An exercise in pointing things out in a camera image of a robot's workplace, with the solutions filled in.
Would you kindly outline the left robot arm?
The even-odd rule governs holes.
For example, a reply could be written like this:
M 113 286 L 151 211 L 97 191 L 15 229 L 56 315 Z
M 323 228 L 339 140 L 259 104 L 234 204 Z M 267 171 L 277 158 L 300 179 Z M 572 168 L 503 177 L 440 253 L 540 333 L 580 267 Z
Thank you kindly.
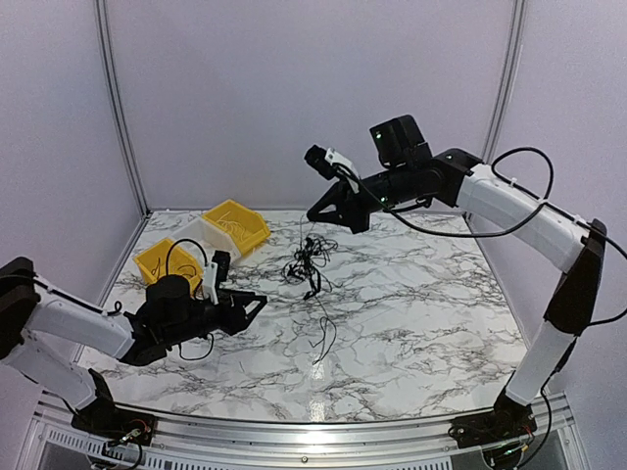
M 104 377 L 64 359 L 38 334 L 136 367 L 215 331 L 234 336 L 252 324 L 267 298 L 222 288 L 229 267 L 229 253 L 216 252 L 201 280 L 201 298 L 194 297 L 185 277 L 168 273 L 146 288 L 136 312 L 128 312 L 121 305 L 106 310 L 76 298 L 41 279 L 31 259 L 14 258 L 1 268 L 1 362 L 63 399 L 79 423 L 89 423 L 104 436 L 116 435 L 123 414 Z

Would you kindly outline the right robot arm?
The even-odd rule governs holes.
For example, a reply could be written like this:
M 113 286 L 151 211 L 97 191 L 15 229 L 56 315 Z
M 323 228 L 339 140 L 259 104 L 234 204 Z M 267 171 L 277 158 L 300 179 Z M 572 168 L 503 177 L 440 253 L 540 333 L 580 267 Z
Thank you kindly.
M 497 226 L 493 237 L 512 235 L 556 267 L 561 277 L 532 346 L 506 383 L 485 429 L 504 439 L 530 412 L 530 404 L 557 372 L 562 360 L 589 328 L 601 285 L 606 246 L 605 225 L 590 222 L 553 205 L 468 152 L 453 148 L 435 155 L 410 115 L 392 118 L 370 130 L 383 169 L 361 178 L 354 164 L 332 148 L 311 146 L 306 163 L 331 188 L 308 210 L 311 222 L 329 223 L 362 233 L 370 216 L 384 211 L 404 226 L 415 224 L 402 213 L 406 203 L 437 200 L 479 215 Z

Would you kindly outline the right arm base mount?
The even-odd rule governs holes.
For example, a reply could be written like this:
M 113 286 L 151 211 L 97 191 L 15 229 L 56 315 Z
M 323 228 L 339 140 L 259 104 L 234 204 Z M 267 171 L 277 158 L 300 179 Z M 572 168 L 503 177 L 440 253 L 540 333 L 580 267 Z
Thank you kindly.
M 459 448 L 467 448 L 495 444 L 536 430 L 531 405 L 522 405 L 501 392 L 490 410 L 454 418 L 448 435 Z

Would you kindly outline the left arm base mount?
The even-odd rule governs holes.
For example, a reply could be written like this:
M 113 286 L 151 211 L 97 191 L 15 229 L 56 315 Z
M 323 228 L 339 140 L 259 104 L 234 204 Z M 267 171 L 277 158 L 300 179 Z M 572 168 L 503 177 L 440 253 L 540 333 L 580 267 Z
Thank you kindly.
M 133 444 L 148 446 L 157 424 L 156 416 L 117 406 L 105 379 L 93 369 L 88 372 L 94 382 L 95 399 L 83 408 L 72 410 L 72 426 L 117 442 L 129 435 Z

